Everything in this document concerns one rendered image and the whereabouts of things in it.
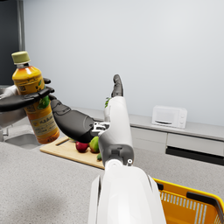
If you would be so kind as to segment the lemon tea bottle green cap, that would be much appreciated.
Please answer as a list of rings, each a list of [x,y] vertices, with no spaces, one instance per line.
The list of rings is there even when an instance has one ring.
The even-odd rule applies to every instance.
[[[21,95],[36,94],[40,90],[46,90],[41,71],[29,65],[31,60],[28,52],[14,52],[11,57],[17,66],[12,79]],[[40,144],[49,144],[59,137],[60,131],[54,121],[48,95],[41,96],[37,102],[32,102],[24,110]]]

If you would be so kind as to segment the yellow slatted basket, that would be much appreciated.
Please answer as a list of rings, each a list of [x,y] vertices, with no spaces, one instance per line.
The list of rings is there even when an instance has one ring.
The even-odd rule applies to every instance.
[[[224,224],[224,202],[214,194],[155,178],[167,224]]]

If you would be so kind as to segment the green pear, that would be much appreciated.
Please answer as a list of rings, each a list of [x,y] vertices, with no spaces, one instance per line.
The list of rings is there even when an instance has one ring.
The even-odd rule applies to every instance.
[[[89,143],[89,148],[91,150],[92,153],[99,153],[100,150],[99,150],[99,145],[98,145],[98,140],[99,140],[99,137],[98,136],[95,136],[91,142]]]

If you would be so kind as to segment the red apple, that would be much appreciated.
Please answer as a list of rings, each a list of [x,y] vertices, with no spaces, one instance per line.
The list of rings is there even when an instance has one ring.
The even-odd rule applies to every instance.
[[[75,148],[78,152],[84,153],[88,148],[88,144],[87,143],[76,142],[75,143]]]

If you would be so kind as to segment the white microwave oven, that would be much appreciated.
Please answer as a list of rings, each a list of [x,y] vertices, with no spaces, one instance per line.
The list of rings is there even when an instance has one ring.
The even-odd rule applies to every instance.
[[[186,127],[187,110],[166,106],[155,106],[152,111],[152,124],[184,129]]]

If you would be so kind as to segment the wooden cutting board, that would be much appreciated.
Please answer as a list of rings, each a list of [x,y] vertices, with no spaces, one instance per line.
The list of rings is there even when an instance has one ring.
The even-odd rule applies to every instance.
[[[40,147],[44,153],[57,157],[66,158],[75,162],[91,165],[103,169],[102,161],[97,160],[97,155],[92,153],[89,148],[83,153],[78,152],[75,148],[75,142],[64,136],[56,141]]]

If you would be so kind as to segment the grey kitchen counter cabinets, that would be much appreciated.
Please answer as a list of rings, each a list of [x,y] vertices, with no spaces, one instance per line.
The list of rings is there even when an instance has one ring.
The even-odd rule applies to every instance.
[[[149,116],[129,115],[135,148],[224,165],[224,127],[187,122],[184,129],[159,126]]]

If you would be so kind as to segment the steel sink basin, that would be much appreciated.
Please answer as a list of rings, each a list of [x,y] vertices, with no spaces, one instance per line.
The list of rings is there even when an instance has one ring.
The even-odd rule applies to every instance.
[[[27,150],[31,150],[40,146],[40,143],[37,141],[36,137],[30,133],[9,138],[6,140],[6,143],[13,144]]]

